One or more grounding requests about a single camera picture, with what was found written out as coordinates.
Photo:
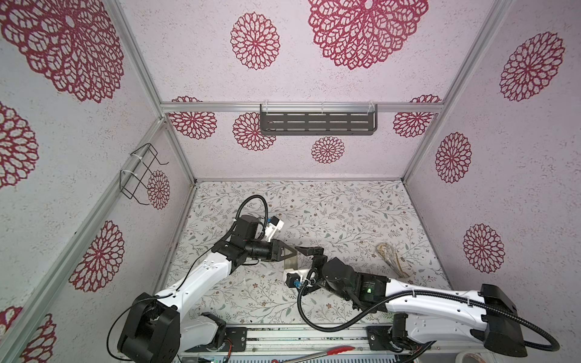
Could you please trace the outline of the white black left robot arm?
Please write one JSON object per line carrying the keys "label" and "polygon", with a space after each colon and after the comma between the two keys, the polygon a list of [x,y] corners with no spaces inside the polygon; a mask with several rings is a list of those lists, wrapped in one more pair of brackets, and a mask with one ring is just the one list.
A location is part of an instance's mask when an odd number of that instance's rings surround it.
{"label": "white black left robot arm", "polygon": [[117,342],[120,360],[132,362],[171,362],[189,349],[231,349],[226,323],[212,313],[203,312],[196,319],[184,318],[201,298],[227,279],[248,260],[280,262],[295,257],[295,252],[275,239],[284,222],[268,219],[261,233],[259,219],[243,215],[218,240],[186,276],[168,288],[150,295],[137,296],[122,313],[126,319]]}

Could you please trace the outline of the white universal AC remote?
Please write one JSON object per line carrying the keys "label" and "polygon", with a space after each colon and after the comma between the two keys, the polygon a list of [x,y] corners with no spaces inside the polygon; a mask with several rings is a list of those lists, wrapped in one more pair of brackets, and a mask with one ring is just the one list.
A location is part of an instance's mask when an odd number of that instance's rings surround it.
{"label": "white universal AC remote", "polygon": [[298,252],[287,253],[284,256],[284,270],[286,272],[293,272],[299,269],[300,254]]}

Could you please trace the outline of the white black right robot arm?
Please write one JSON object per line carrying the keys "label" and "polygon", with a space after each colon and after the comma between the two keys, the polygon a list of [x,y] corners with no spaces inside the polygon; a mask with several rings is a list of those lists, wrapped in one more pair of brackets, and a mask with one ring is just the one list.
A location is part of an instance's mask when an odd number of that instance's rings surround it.
{"label": "white black right robot arm", "polygon": [[433,341],[482,343],[485,349],[515,358],[527,356],[516,305],[496,285],[479,290],[448,291],[423,288],[387,276],[356,272],[338,258],[329,259],[321,247],[301,248],[312,258],[308,269],[284,270],[285,284],[306,296],[326,290],[351,303],[364,317],[390,312],[390,349],[401,352]]}

